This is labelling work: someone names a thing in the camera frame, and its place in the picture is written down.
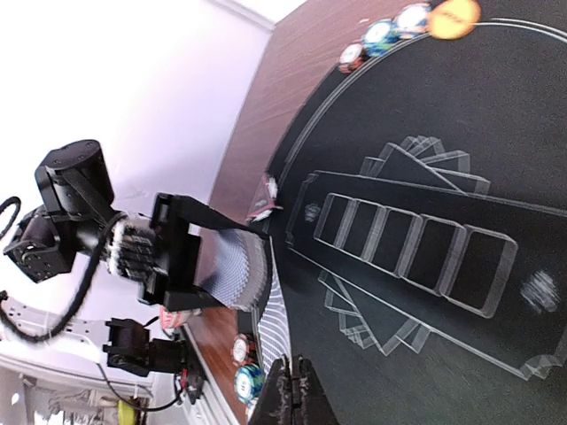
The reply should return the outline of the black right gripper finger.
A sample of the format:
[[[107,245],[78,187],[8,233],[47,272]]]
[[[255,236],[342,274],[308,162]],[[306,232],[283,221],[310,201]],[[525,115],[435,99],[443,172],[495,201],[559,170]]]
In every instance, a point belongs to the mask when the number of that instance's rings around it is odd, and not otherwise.
[[[163,306],[168,311],[225,307],[221,301],[199,287],[192,288],[189,291],[167,290],[163,298]]]
[[[192,197],[177,197],[176,202],[179,205],[180,216],[187,220],[190,224],[197,225],[210,230],[238,229],[244,232],[255,234],[261,239],[268,239],[268,235],[264,232],[250,228],[242,223],[233,221],[229,217],[214,210],[209,205],[203,204]]]
[[[313,363],[301,355],[292,361],[292,423],[339,424]]]
[[[290,361],[276,359],[262,387],[249,424],[292,424],[292,383]]]

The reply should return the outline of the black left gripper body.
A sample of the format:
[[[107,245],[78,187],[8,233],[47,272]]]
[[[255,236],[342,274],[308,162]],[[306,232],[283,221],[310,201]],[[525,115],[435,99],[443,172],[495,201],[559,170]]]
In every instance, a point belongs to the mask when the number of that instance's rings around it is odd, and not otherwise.
[[[138,300],[146,305],[162,305],[167,290],[189,291],[194,284],[201,238],[190,233],[190,223],[180,216],[174,196],[159,193],[150,222],[153,241],[152,273],[141,284]]]

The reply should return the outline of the green chip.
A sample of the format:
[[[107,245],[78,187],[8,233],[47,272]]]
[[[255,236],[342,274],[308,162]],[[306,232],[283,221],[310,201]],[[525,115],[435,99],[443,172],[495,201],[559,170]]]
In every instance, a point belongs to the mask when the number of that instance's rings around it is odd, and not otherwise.
[[[264,374],[258,365],[241,366],[237,370],[234,379],[234,389],[237,398],[245,404],[251,402],[260,395],[263,383]]]
[[[361,39],[361,44],[370,57],[385,54],[400,40],[397,25],[392,19],[381,19],[369,26]]]

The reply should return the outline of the blue patterned card deck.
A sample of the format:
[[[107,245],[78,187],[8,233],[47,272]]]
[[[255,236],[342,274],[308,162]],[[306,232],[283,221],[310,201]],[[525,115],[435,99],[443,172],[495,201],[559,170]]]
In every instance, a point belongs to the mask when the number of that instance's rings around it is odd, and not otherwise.
[[[267,282],[264,240],[241,229],[218,230],[214,270],[201,287],[222,305],[250,312]]]

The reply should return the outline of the brown chip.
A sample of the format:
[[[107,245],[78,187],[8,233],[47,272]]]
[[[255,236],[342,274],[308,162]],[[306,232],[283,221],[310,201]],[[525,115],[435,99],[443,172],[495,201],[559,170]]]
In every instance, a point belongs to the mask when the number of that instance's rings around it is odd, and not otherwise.
[[[238,334],[231,348],[231,358],[237,367],[257,362],[256,342],[252,335]]]
[[[351,43],[339,57],[338,70],[344,74],[352,73],[359,69],[368,58],[369,56],[361,43]]]

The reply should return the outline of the red triangular all-in marker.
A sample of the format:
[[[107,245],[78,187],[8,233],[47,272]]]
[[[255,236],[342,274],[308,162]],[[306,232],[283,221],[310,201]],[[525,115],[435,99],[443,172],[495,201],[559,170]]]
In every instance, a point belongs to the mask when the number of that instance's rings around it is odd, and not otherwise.
[[[283,207],[278,204],[278,185],[276,179],[263,174],[259,186],[252,198],[252,204],[246,220],[249,223],[265,220],[273,211],[281,211]]]

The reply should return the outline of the card dealt to small blind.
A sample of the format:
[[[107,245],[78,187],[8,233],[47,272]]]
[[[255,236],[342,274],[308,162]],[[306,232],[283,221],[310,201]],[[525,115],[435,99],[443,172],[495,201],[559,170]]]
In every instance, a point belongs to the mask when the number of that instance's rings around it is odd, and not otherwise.
[[[274,362],[283,356],[291,358],[291,338],[287,309],[280,284],[274,249],[270,248],[272,266],[268,300],[258,322],[262,368],[265,376]]]

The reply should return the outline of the blue white chip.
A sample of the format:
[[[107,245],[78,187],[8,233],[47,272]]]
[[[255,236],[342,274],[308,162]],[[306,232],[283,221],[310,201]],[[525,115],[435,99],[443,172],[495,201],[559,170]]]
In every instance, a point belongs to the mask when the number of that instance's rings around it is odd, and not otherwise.
[[[431,6],[427,3],[410,4],[395,18],[401,35],[419,35],[427,31]]]

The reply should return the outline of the yellow big blind button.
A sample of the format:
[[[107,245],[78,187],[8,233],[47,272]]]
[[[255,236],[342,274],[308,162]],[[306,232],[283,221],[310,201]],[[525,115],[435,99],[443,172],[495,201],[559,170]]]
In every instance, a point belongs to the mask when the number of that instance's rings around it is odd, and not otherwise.
[[[481,7],[477,1],[445,1],[429,15],[429,33],[440,40],[456,40],[469,34],[480,18]]]

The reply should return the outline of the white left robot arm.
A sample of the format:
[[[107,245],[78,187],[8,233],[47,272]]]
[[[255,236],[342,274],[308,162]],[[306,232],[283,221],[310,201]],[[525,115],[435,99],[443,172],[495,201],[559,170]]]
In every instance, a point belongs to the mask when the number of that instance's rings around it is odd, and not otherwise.
[[[150,218],[112,207],[101,145],[50,151],[35,170],[43,203],[4,249],[33,282],[69,273],[98,243],[111,274],[137,282],[138,299],[169,312],[224,305],[253,309],[269,282],[266,236],[198,200],[159,193]]]

